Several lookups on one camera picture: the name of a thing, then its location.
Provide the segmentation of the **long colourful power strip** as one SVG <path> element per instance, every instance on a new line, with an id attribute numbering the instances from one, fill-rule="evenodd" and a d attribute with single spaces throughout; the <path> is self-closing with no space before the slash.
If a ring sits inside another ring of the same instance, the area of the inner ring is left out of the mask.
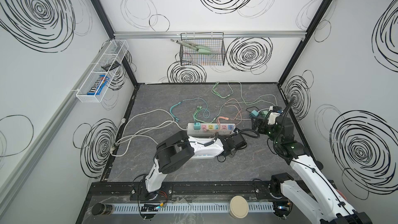
<path id="1" fill-rule="evenodd" d="M 194 123 L 188 123 L 187 126 L 187 134 L 192 137 L 196 138 L 210 138 L 214 136 L 216 133 L 218 135 L 228 136 L 233 133 L 235 130 L 235 124 L 232 123 L 200 123 L 201 129 L 194 130 L 193 129 Z"/>

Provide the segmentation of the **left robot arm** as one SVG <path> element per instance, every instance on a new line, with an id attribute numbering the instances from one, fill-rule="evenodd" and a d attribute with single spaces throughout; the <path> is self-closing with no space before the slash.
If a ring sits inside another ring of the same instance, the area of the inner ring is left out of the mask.
<path id="1" fill-rule="evenodd" d="M 237 151 L 245 149 L 247 129 L 236 129 L 230 135 L 215 133 L 209 138 L 189 136 L 186 131 L 179 131 L 160 143 L 153 157 L 153 166 L 145 176 L 145 198 L 155 199 L 168 174 L 179 170 L 189 160 L 214 159 L 225 162 Z"/>

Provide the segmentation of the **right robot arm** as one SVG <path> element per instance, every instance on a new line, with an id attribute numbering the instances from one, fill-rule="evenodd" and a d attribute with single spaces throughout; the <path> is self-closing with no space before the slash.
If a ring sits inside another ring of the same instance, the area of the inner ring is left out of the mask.
<path id="1" fill-rule="evenodd" d="M 252 117 L 252 129 L 272 141 L 274 152 L 300 176 L 309 189 L 306 192 L 288 173 L 272 176 L 269 190 L 275 197 L 290 200 L 313 224 L 370 224 L 365 212 L 358 212 L 332 186 L 308 149 L 294 138 L 290 118 L 278 116 L 268 124 L 265 116 Z"/>

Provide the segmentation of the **teal plug adapter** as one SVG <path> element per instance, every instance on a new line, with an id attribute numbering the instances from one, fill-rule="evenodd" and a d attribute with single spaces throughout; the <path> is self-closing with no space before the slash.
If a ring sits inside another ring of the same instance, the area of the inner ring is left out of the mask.
<path id="1" fill-rule="evenodd" d="M 194 130 L 200 130 L 200 129 L 201 129 L 201 124 L 200 124 L 199 122 L 195 122 L 195 123 L 193 124 L 193 129 L 194 129 Z"/>

